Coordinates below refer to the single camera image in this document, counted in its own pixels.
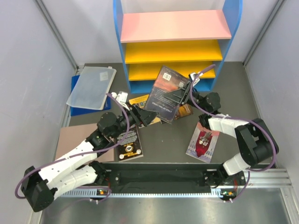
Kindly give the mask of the dark Tale of Two Cities book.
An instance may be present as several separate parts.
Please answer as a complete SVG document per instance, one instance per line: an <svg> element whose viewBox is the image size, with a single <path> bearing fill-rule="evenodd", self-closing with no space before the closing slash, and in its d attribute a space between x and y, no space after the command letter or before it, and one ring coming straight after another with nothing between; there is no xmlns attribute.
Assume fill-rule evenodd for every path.
<svg viewBox="0 0 299 224"><path fill-rule="evenodd" d="M188 82L189 79L180 73L165 65L162 66L144 109L157 112L161 120L171 123L178 111L179 103L168 99L166 96L172 91L181 89Z"/></svg>

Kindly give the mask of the black Storey Treehouse book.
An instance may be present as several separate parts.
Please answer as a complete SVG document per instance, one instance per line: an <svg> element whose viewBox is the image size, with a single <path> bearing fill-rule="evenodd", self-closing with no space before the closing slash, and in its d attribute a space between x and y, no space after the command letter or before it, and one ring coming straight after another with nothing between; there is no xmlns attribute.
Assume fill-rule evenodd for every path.
<svg viewBox="0 0 299 224"><path fill-rule="evenodd" d="M116 148L118 162L143 157L138 127L131 126L125 140L122 141L122 138L124 136L125 133L122 133L120 136L117 137L117 142L121 141L121 144L118 145Z"/></svg>

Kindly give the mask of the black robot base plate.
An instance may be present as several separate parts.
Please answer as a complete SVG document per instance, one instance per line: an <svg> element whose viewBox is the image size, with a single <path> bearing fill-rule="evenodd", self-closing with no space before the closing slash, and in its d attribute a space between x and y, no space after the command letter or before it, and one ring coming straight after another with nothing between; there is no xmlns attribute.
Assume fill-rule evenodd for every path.
<svg viewBox="0 0 299 224"><path fill-rule="evenodd" d="M104 163L102 181L92 187L108 186L113 193L204 193L211 187L234 190L245 184L240 172L220 182L219 164L203 163Z"/></svg>

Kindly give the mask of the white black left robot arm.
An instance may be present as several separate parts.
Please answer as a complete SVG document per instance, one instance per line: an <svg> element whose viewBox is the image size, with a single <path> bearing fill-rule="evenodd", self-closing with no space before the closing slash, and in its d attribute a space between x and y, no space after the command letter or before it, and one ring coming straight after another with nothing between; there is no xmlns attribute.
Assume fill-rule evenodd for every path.
<svg viewBox="0 0 299 224"><path fill-rule="evenodd" d="M26 199L34 212L40 212L70 190L91 183L103 184L106 171L96 159L119 146L117 137L128 134L131 126L148 126L157 115L136 105L122 108L119 116L104 113L96 130L73 150L39 168L27 168L17 184L15 196Z"/></svg>

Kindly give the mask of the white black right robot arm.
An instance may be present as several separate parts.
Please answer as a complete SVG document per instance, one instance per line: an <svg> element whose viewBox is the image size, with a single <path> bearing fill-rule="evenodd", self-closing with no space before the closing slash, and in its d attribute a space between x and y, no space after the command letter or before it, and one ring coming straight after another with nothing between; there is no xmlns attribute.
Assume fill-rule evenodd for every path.
<svg viewBox="0 0 299 224"><path fill-rule="evenodd" d="M216 92L203 97L188 83L183 88L165 93L164 97L180 105L188 103L200 109L203 114L199 116L199 122L204 128L237 140L239 153L216 169L222 184L230 184L235 179L235 174L268 158L275 159L279 153L279 147L262 119L243 120L221 114L220 96Z"/></svg>

